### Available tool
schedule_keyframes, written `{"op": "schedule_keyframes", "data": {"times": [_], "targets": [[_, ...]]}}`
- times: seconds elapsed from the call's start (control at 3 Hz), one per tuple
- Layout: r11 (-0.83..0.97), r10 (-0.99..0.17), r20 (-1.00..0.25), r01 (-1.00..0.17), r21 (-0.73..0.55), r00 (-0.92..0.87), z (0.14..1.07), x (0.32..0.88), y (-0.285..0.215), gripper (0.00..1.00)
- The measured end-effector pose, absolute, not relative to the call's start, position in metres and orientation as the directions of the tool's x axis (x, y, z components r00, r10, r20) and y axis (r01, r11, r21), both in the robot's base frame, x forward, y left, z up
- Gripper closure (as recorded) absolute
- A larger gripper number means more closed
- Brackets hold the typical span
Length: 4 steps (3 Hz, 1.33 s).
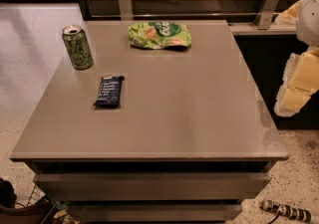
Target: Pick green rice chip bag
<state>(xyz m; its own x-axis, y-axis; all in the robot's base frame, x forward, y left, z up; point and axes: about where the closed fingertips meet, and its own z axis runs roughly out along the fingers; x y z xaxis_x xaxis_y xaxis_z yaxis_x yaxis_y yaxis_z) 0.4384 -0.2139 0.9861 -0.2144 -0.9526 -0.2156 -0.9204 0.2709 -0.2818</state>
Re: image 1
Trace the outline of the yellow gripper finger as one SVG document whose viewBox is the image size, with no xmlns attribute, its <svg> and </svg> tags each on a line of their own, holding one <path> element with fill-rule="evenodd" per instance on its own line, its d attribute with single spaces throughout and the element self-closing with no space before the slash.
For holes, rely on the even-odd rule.
<svg viewBox="0 0 319 224">
<path fill-rule="evenodd" d="M 275 18 L 275 23 L 278 25 L 295 25 L 300 5 L 301 5 L 301 0 L 297 1 L 288 9 L 280 13 Z"/>
<path fill-rule="evenodd" d="M 282 79 L 274 111 L 279 116 L 291 117 L 319 90 L 319 48 L 309 47 L 301 55 L 292 53 Z"/>
</svg>

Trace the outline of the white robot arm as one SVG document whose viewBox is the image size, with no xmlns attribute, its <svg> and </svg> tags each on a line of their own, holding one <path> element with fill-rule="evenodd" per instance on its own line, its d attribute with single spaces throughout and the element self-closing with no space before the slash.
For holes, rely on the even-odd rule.
<svg viewBox="0 0 319 224">
<path fill-rule="evenodd" d="M 274 105 L 275 114 L 291 117 L 319 91 L 319 0 L 300 0 L 278 21 L 294 16 L 297 39 L 308 46 L 301 55 L 292 53 L 286 62 Z"/>
</svg>

